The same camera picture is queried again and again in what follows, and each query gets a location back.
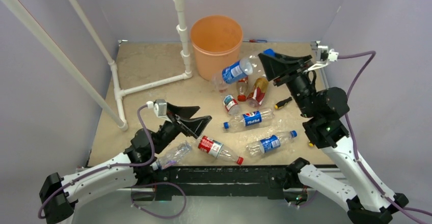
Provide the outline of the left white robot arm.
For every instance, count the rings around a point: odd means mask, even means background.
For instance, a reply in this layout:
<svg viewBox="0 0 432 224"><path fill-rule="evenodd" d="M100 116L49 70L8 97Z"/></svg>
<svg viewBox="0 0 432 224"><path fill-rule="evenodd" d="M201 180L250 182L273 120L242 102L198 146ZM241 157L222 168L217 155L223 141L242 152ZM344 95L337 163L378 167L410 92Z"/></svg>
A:
<svg viewBox="0 0 432 224"><path fill-rule="evenodd" d="M137 110L141 123L124 152L91 168L71 175L53 173L46 177L40 191L38 218L46 223L68 220L86 203L121 188L145 188L152 181L157 154L178 135L197 139L212 120L194 118L199 106L176 106L163 99L148 101Z"/></svg>

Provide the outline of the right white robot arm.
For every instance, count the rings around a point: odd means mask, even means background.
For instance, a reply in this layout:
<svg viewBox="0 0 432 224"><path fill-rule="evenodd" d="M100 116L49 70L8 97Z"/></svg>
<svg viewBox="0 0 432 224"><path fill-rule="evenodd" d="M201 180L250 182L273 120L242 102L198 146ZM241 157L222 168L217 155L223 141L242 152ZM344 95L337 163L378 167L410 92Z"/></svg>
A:
<svg viewBox="0 0 432 224"><path fill-rule="evenodd" d="M353 137L341 122L349 112L346 92L338 87L318 91L312 57L289 57L266 50L259 54L265 75L275 86L286 85L307 121L303 123L310 142L324 152L346 178L341 182L298 158L287 166L283 187L314 188L342 207L353 223L389 223L395 212L409 203L391 190L358 152Z"/></svg>

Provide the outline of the large Pepsi bottle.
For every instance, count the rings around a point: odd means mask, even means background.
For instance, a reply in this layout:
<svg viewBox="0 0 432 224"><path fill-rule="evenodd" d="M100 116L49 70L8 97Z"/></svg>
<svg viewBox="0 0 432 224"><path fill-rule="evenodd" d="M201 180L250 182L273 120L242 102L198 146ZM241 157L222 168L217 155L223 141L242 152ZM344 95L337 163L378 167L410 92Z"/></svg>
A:
<svg viewBox="0 0 432 224"><path fill-rule="evenodd" d="M274 120L274 110L263 108L257 111L235 115L227 122L223 123L223 129L227 132L241 132L260 127L270 126Z"/></svg>

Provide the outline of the blue label water bottle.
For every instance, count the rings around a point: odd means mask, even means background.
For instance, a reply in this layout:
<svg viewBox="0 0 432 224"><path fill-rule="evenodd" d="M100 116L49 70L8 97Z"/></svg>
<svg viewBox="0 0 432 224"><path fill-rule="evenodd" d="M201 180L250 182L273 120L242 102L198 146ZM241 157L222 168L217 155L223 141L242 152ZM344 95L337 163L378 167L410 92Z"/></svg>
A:
<svg viewBox="0 0 432 224"><path fill-rule="evenodd" d="M211 79L215 90L223 93L231 84L236 83L237 81L240 81L241 79L250 75L258 75L267 78L263 68L256 70L258 65L261 63L261 60L258 56L259 54L274 55L275 52L269 48L260 53L253 53L218 71L212 76Z"/></svg>

